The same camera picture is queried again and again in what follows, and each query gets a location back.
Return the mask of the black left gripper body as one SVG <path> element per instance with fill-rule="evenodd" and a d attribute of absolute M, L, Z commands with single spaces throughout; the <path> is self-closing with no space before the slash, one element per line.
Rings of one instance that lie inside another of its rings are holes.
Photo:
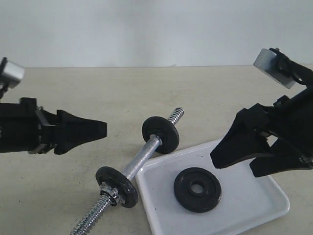
<path fill-rule="evenodd" d="M 0 104 L 0 152 L 43 154 L 56 147 L 57 115 L 37 105 L 35 98 Z"/>

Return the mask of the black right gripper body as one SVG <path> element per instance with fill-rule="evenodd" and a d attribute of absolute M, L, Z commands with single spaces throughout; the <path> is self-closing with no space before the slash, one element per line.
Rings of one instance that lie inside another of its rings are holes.
<path fill-rule="evenodd" d="M 282 96 L 272 106 L 251 107 L 251 154 L 278 156 L 283 151 L 298 157 L 313 155 L 313 88 L 292 98 Z"/>

